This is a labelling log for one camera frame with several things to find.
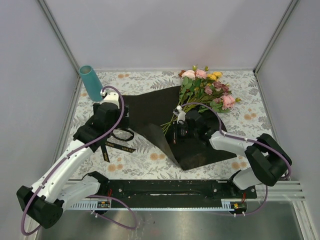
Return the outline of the black wrapping paper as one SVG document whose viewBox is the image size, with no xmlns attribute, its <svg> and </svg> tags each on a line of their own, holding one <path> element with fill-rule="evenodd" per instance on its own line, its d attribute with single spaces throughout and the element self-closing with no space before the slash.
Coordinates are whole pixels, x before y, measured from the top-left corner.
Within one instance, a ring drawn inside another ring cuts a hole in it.
<svg viewBox="0 0 320 240">
<path fill-rule="evenodd" d="M 173 131 L 163 133 L 162 124 L 169 122 L 179 101 L 179 87 L 170 87 L 140 95 L 125 95 L 124 103 L 129 108 L 129 126 L 137 134 L 159 148 L 182 170 L 229 160 L 236 154 L 215 150 L 203 133 L 173 142 Z"/>
</svg>

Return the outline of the black printed ribbon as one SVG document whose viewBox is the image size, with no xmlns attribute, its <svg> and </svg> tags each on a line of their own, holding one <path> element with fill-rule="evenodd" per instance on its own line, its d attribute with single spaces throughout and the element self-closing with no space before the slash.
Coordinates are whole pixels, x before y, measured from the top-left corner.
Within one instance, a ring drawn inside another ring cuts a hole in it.
<svg viewBox="0 0 320 240">
<path fill-rule="evenodd" d="M 134 139 L 135 133 L 133 131 L 131 131 L 129 129 L 124 129 L 124 128 L 121 128 L 120 130 L 123 131 L 123 132 L 131 134 L 131 136 L 126 138 L 126 139 L 124 139 L 124 138 L 120 138 L 120 137 L 116 136 L 113 132 L 109 136 L 113 137 L 116 140 L 121 141 L 121 142 L 129 142 L 129 141 Z M 124 146 L 124 145 L 121 145 L 121 144 L 117 144 L 117 143 L 113 143 L 113 142 L 110 142 L 110 141 L 108 141 L 106 139 L 105 143 L 103 145 L 101 145 L 100 148 L 101 148 L 103 160 L 105 162 L 108 162 L 108 163 L 110 162 L 110 158 L 109 158 L 109 155 L 108 155 L 107 147 L 111 147 L 111 148 L 114 148 L 114 149 L 117 149 L 117 150 L 121 150 L 121 151 L 124 151 L 124 152 L 128 152 L 128 153 L 134 153 L 136 151 L 136 149 L 134 149 L 134 148 L 131 148 L 131 147 L 128 147 L 128 146 Z"/>
</svg>

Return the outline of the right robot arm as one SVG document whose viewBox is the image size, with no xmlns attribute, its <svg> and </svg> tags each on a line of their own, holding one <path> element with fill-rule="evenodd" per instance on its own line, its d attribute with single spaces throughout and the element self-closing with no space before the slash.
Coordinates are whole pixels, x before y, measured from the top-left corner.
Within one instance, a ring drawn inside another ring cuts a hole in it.
<svg viewBox="0 0 320 240">
<path fill-rule="evenodd" d="M 218 115 L 214 118 L 215 124 L 209 126 L 196 110 L 184 112 L 181 106 L 173 113 L 177 119 L 168 136 L 173 152 L 194 157 L 196 153 L 223 151 L 246 157 L 249 168 L 229 178 L 227 191 L 231 197 L 239 198 L 247 188 L 258 184 L 273 187 L 290 175 L 292 160 L 271 135 L 263 133 L 251 139 L 231 134 L 223 130 Z"/>
</svg>

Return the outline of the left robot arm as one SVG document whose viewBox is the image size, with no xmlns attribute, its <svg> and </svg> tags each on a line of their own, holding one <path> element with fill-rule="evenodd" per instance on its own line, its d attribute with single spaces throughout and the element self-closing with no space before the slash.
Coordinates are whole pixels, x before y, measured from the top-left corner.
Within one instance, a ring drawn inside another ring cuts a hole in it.
<svg viewBox="0 0 320 240">
<path fill-rule="evenodd" d="M 94 171 L 86 174 L 73 186 L 64 188 L 67 181 L 98 149 L 105 151 L 106 141 L 118 128 L 128 128 L 129 112 L 123 96 L 115 90 L 101 91 L 103 99 L 93 105 L 93 115 L 73 135 L 73 140 L 55 164 L 32 186 L 21 186 L 16 195 L 23 211 L 21 232 L 25 231 L 26 217 L 32 218 L 40 227 L 48 229 L 55 225 L 66 209 L 84 198 L 111 197 L 108 178 Z"/>
</svg>

